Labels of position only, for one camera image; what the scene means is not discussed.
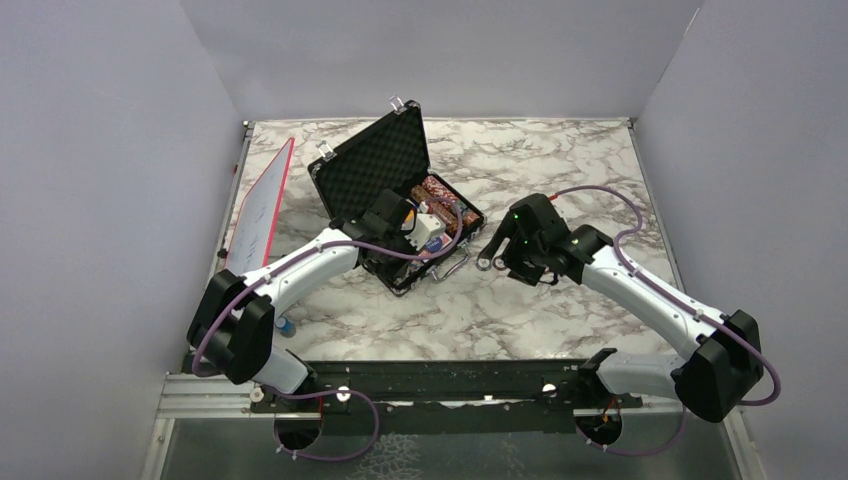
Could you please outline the black poker case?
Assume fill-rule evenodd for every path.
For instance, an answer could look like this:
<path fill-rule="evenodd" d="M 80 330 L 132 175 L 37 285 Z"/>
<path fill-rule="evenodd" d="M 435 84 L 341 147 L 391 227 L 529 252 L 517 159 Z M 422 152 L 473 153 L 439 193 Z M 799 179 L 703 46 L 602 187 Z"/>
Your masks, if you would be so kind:
<path fill-rule="evenodd" d="M 403 258 L 364 250 L 360 265 L 393 294 L 404 295 L 433 274 L 443 257 L 427 258 L 411 239 L 414 224 L 431 214 L 445 227 L 436 249 L 464 251 L 486 223 L 485 214 L 431 168 L 420 105 L 391 100 L 392 110 L 336 147 L 320 146 L 308 173 L 330 224 L 356 240 Z"/>

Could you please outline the red card deck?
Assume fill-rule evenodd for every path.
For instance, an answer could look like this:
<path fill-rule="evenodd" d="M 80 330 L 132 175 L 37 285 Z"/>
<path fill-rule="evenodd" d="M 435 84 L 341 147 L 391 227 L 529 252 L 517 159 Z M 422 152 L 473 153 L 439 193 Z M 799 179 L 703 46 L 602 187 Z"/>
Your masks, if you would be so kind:
<path fill-rule="evenodd" d="M 452 243 L 453 238 L 446 233 L 442 233 L 441 235 L 428 240 L 419 252 L 419 255 L 427 258 L 432 257 L 442 250 L 448 249 Z"/>

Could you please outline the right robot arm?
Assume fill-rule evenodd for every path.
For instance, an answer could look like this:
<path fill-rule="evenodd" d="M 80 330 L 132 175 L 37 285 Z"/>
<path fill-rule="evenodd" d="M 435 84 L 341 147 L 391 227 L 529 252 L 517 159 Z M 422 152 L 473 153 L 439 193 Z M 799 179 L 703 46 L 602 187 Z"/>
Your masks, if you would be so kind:
<path fill-rule="evenodd" d="M 600 407 L 616 394 L 679 400 L 718 423 L 762 379 L 766 362 L 758 322 L 727 315 L 664 282 L 590 225 L 567 226 L 551 199 L 531 194 L 513 204 L 477 258 L 481 270 L 506 271 L 526 285 L 552 274 L 615 301 L 658 333 L 673 353 L 628 354 L 606 349 L 584 366 L 579 398 Z"/>

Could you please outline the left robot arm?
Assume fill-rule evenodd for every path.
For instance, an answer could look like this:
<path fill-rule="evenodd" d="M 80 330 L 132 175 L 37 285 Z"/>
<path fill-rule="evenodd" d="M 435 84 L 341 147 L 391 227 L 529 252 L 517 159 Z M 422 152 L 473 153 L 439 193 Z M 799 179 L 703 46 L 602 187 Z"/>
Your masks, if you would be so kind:
<path fill-rule="evenodd" d="M 285 407 L 298 411 L 313 401 L 309 367 L 274 346 L 276 321 L 294 303 L 332 278 L 356 268 L 362 257 L 410 260 L 407 236 L 418 224 L 413 204 L 388 190 L 357 218 L 336 219 L 294 253 L 257 270 L 228 269 L 209 280 L 186 339 L 194 348 L 191 371 L 223 375 L 276 390 Z"/>

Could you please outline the red framed whiteboard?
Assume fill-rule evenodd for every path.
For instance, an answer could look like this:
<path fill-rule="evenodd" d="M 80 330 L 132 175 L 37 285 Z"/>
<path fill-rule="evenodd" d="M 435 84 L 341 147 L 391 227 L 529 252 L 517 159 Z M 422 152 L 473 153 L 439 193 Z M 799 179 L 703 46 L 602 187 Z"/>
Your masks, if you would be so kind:
<path fill-rule="evenodd" d="M 235 275 L 268 263 L 294 145 L 289 138 L 243 197 L 223 264 Z"/>

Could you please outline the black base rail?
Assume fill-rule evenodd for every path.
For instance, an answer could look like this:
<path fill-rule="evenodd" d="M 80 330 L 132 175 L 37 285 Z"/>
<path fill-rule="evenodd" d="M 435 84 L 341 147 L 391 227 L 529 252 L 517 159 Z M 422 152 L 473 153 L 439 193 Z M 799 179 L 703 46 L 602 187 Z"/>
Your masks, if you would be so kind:
<path fill-rule="evenodd" d="M 197 398 L 211 415 L 271 418 L 297 439 L 588 432 L 610 443 L 627 414 L 680 410 L 674 400 L 592 387 L 581 360 L 315 361 L 312 369 L 299 400 L 224 377 L 179 376 L 166 391 Z"/>

